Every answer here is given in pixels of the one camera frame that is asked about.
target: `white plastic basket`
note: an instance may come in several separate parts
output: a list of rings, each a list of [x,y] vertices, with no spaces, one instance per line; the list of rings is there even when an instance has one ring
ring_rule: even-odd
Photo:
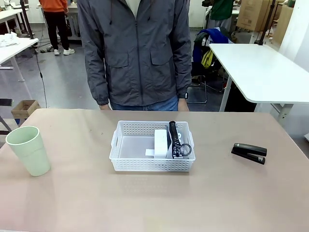
[[[176,122],[183,143],[192,152],[183,159],[154,159],[145,155],[154,149],[155,130],[169,128],[169,122],[119,121],[112,137],[110,160],[115,171],[188,172],[195,161],[194,143],[187,122]]]

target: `black wristwatch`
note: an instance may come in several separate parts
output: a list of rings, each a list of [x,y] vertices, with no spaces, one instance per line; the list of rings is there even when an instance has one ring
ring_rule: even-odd
[[[178,94],[178,99],[188,99],[189,94],[188,93],[183,93],[183,94]]]

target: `plastic cup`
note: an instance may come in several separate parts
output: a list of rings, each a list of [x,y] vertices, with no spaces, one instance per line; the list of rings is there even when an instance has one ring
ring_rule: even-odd
[[[50,163],[37,127],[20,127],[10,132],[5,141],[32,176],[43,175],[50,170]]]

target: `pocket flap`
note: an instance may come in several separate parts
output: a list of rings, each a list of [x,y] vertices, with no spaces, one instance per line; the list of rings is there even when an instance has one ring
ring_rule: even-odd
[[[167,63],[173,56],[172,49],[168,45],[162,48],[152,49],[150,51],[150,54],[151,54],[151,62],[153,65],[163,65]]]
[[[128,53],[107,52],[105,55],[106,62],[114,68],[122,68],[128,66]]]

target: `black stapler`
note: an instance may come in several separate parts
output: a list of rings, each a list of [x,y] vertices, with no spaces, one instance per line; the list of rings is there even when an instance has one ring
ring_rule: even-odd
[[[267,154],[267,149],[248,144],[234,144],[232,153],[243,158],[252,160],[254,162],[265,164],[265,156]]]

